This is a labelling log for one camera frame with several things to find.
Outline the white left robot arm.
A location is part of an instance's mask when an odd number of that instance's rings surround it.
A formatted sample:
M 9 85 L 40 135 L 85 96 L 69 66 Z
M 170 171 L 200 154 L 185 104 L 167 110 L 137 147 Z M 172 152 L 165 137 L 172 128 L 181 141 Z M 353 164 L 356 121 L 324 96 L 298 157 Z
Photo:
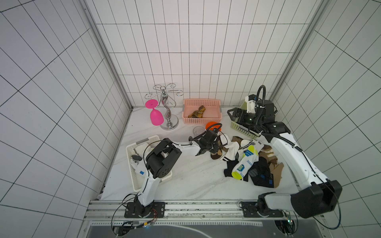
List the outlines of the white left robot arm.
M 193 158 L 220 149 L 217 139 L 222 124 L 216 125 L 217 128 L 209 127 L 200 135 L 189 137 L 187 143 L 173 142 L 169 138 L 164 138 L 155 141 L 157 145 L 150 152 L 144 150 L 142 158 L 147 175 L 143 188 L 134 200 L 136 207 L 146 209 L 152 206 L 161 179 L 169 174 L 182 155 Z

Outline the brown argyle sock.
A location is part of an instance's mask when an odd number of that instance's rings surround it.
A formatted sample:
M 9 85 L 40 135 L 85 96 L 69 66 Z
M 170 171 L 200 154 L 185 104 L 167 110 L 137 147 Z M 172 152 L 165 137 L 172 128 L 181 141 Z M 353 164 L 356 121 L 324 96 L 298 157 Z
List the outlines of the brown argyle sock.
M 212 160 L 220 159 L 223 155 L 223 152 L 227 152 L 226 148 L 229 143 L 229 138 L 224 134 L 217 136 L 215 141 L 212 143 L 212 149 L 210 150 L 210 156 Z

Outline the white sock neon yellow toe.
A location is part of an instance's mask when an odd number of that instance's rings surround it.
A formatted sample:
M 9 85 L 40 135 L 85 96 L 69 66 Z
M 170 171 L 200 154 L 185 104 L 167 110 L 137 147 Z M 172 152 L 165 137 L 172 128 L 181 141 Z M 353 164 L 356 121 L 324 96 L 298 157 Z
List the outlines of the white sock neon yellow toe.
M 231 175 L 234 179 L 242 180 L 246 176 L 254 163 L 259 161 L 259 152 L 264 146 L 265 145 L 261 142 L 249 143 L 249 145 L 244 149 L 243 158 L 232 170 Z

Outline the brown yellow plaid sock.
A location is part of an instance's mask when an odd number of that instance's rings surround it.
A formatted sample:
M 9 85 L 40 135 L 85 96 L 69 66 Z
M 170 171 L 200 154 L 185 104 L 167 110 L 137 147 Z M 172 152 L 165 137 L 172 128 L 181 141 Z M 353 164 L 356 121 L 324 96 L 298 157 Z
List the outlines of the brown yellow plaid sock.
M 205 112 L 206 108 L 204 106 L 200 106 L 196 111 L 193 111 L 188 118 L 203 118 L 203 114 Z

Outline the black grey argyle sock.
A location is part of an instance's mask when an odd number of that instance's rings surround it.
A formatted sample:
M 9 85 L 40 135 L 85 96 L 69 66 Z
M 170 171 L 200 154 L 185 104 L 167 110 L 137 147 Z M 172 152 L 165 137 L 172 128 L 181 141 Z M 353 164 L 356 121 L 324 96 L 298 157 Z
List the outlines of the black grey argyle sock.
M 227 168 L 224 170 L 224 175 L 225 177 L 232 177 L 232 171 L 239 162 L 235 160 L 235 161 L 227 161 L 226 163 L 227 163 Z

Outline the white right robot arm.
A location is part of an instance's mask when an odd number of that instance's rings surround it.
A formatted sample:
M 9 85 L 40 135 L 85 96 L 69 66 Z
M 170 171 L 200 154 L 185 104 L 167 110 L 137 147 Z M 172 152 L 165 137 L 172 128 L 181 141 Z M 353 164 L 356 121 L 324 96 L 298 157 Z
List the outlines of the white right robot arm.
M 257 213 L 268 217 L 275 211 L 284 210 L 311 218 L 340 208 L 341 184 L 324 175 L 299 147 L 290 129 L 275 120 L 275 105 L 257 95 L 246 97 L 246 104 L 245 109 L 228 110 L 232 124 L 247 132 L 257 145 L 270 146 L 286 162 L 299 186 L 297 193 L 259 195 Z

